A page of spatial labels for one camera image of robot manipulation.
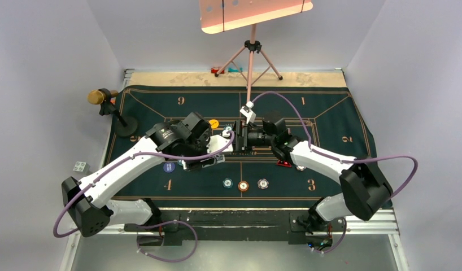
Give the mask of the white blue chip stack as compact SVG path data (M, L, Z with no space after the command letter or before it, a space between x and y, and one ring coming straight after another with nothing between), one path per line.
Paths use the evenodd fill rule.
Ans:
M265 178L260 179L257 184L260 189L267 189L269 187L269 181Z

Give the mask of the orange poker chip stack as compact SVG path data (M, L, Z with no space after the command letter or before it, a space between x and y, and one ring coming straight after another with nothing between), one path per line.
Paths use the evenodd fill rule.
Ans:
M249 185L249 183L246 182L246 181L240 181L240 182L238 183L238 189L239 189L239 191L241 191L241 192L247 191L247 190L249 189L249 187L250 187L250 185Z

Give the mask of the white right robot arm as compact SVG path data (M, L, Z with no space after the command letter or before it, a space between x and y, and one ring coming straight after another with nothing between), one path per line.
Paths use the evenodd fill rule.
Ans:
M308 210L308 221L317 230L331 220L356 216L368 221L392 196L386 177L376 162L360 163L352 156L339 156L292 135L284 119L264 121L261 126L237 120L234 149L248 153L254 147L270 147L274 156L294 166L313 170L341 186L341 193L320 199Z

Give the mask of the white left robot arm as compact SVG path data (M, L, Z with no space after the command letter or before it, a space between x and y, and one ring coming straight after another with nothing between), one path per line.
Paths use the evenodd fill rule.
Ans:
M58 226L68 214L82 236L90 237L109 225L136 224L147 231L160 223L161 211L151 199L114 200L113 196L149 169L167 160L180 160L192 166L208 167L221 162L233 151L234 131L211 135L209 123L192 128L183 122L156 124L131 149L97 172L62 182L64 208L53 226L53 235L63 238Z

